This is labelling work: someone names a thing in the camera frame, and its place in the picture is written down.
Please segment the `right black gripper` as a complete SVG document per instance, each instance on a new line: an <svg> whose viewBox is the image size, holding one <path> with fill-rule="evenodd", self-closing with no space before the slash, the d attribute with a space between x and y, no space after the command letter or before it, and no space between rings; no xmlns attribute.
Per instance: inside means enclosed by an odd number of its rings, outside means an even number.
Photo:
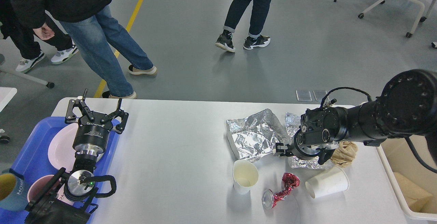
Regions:
<svg viewBox="0 0 437 224"><path fill-rule="evenodd" d="M336 141L312 145L306 144L305 142L309 142L309 139L306 139L301 132L296 132L293 136L292 144L275 143L273 156L297 156L302 160L311 160L318 156L318 164L323 165L332 157L334 151L337 149Z"/></svg>

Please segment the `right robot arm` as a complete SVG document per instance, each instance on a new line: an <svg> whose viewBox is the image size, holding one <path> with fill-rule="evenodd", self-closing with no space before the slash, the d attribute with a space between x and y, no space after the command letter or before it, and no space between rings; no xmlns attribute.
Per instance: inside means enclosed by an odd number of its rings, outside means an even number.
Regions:
<svg viewBox="0 0 437 224"><path fill-rule="evenodd" d="M436 72L413 69L393 77L379 97L352 108L334 107L335 99L320 107L307 109L301 115L299 130L293 141L276 143L275 156L296 156L302 160L319 157L324 164L331 158L341 141L363 142L380 146L387 138L404 138L414 157L426 164L410 140L411 135L425 136L428 150L436 160L437 81Z"/></svg>

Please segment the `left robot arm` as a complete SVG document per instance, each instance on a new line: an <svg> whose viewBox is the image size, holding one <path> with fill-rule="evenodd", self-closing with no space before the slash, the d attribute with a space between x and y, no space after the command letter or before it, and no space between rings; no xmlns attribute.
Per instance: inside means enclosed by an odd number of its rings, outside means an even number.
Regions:
<svg viewBox="0 0 437 224"><path fill-rule="evenodd" d="M105 153L111 131L122 134L129 114L118 99L114 112L92 111L82 97L71 99L65 123L78 124L72 144L75 162L70 171L64 167L30 200L25 210L26 224L85 224L94 210L87 212L94 198L110 197L116 192L114 176L96 176L94 170L99 155Z"/></svg>

